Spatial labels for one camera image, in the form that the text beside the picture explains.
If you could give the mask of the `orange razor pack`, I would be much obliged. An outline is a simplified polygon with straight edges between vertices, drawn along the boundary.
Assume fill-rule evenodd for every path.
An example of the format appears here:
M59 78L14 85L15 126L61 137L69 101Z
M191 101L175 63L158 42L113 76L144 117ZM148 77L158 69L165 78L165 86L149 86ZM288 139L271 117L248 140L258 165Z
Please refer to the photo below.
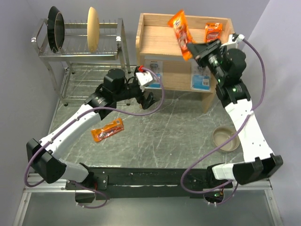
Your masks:
M204 42L208 43L216 39L220 39L222 33L221 23L206 23Z
M192 58L192 54L188 50L187 44L195 43L195 40L193 39L188 28L184 10L181 9L179 12L173 15L167 22L167 25L173 28L178 45L181 49L182 57L185 61L188 61Z
M98 143L123 130L123 121L121 118L117 118L100 129L91 130L91 135L93 137L93 140Z

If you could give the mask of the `blue razor blister pack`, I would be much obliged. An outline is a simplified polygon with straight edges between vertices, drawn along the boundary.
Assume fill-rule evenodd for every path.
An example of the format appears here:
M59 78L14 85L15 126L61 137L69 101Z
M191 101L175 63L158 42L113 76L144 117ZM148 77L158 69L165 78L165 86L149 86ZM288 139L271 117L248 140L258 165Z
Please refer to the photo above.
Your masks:
M208 67L201 67L196 62L191 62L190 88L205 92L211 90L211 72Z
M156 60L145 60L144 66L150 70L152 70L162 81L163 79L163 61ZM147 88L149 89L160 89L161 85L157 79L154 80L152 84L150 84Z

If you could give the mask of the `wooden two-tier shelf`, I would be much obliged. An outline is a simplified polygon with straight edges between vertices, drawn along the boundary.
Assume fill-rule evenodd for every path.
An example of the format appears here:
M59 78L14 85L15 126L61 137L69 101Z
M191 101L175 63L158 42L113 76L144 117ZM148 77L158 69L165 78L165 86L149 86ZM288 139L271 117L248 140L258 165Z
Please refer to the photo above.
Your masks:
M162 81L166 90L188 91L191 89L191 61L185 61L172 27L167 22L171 14L142 13L136 34L136 58L138 65L147 60L161 61ZM202 43L206 23L221 23L221 41L226 43L234 33L231 19L209 16L186 16L189 31L197 43Z

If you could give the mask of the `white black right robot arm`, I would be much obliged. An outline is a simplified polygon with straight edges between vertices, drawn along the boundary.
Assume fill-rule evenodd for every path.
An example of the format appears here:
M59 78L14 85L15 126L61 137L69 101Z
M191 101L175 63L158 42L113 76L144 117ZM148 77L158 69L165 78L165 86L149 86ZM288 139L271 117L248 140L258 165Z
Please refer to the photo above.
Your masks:
M246 55L220 40L187 45L199 66L208 67L217 80L216 94L230 116L243 148L244 160L239 163L219 163L207 168L206 182L217 187L222 180L235 180L241 185L271 177L282 165L267 144L254 114L256 107L241 76L246 68Z

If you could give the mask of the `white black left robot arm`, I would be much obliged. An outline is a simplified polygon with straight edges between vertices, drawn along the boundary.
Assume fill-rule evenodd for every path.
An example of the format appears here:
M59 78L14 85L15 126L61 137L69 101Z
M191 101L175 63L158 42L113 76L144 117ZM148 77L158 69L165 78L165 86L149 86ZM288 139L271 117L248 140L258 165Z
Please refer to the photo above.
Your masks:
M117 102L135 98L143 109L149 108L156 101L152 93L144 96L144 88L153 82L161 82L150 69L136 67L134 80L128 83L122 69L110 69L94 93L80 106L78 111L63 123L57 130L46 137L36 140L32 138L26 144L28 165L24 174L24 183L34 187L27 180L29 169L33 168L48 184L59 179L77 182L88 189L93 185L94 174L82 163L71 163L61 160L61 155L86 130L103 120L113 111L125 113L117 109Z

